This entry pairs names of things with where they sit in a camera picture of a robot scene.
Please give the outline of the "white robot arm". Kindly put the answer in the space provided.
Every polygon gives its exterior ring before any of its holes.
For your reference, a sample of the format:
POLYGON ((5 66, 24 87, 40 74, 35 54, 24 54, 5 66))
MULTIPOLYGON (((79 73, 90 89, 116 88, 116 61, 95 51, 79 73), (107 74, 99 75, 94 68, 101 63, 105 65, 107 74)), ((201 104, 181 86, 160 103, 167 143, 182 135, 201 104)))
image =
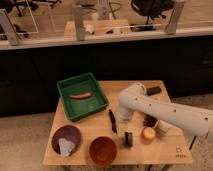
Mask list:
POLYGON ((193 133, 213 143, 213 110, 156 100, 147 95, 146 87, 135 82, 123 89, 118 97, 117 112, 121 121, 143 112, 193 133))

